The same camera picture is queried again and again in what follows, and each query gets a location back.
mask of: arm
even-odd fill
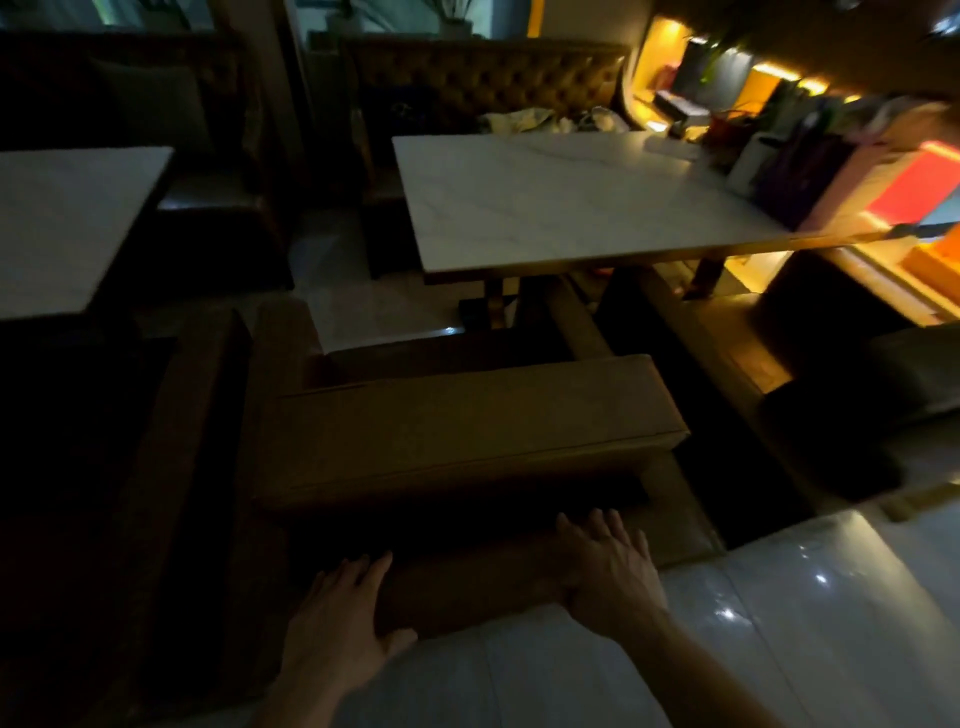
[[[373,633],[380,583],[390,568],[388,553],[347,561],[314,579],[290,620],[280,674],[252,728],[326,728],[347,693],[364,685],[392,657],[417,640],[412,629],[382,640]]]
[[[587,629],[615,640],[674,728],[778,728],[780,723],[667,611],[642,531],[627,534],[616,511],[594,510],[586,529],[561,514],[561,538],[577,561],[566,608]]]

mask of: cloth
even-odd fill
[[[604,107],[583,111],[574,119],[557,117],[552,109],[521,109],[510,113],[485,113],[477,117],[481,133],[512,134],[526,132],[628,132],[630,127],[618,113]]]

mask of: white marble tabletop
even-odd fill
[[[83,312],[172,155],[0,154],[0,319]]]
[[[727,191],[702,161],[645,149],[650,137],[395,137],[427,279],[558,273],[639,256],[676,260],[678,251],[700,257],[705,247],[743,243],[786,250],[799,237]]]

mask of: left hand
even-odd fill
[[[274,688],[284,702],[299,704],[300,716],[331,712],[331,703],[335,709],[344,695],[367,684],[388,660],[417,641],[412,629],[382,639],[373,633],[377,594],[392,561],[390,553],[372,564],[367,556],[345,559],[336,571],[321,571],[314,579],[287,627]]]

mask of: right hand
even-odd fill
[[[643,531],[627,533],[620,514],[590,512],[585,528],[561,513],[557,531],[576,562],[564,606],[591,632],[623,642],[668,616],[666,594]]]

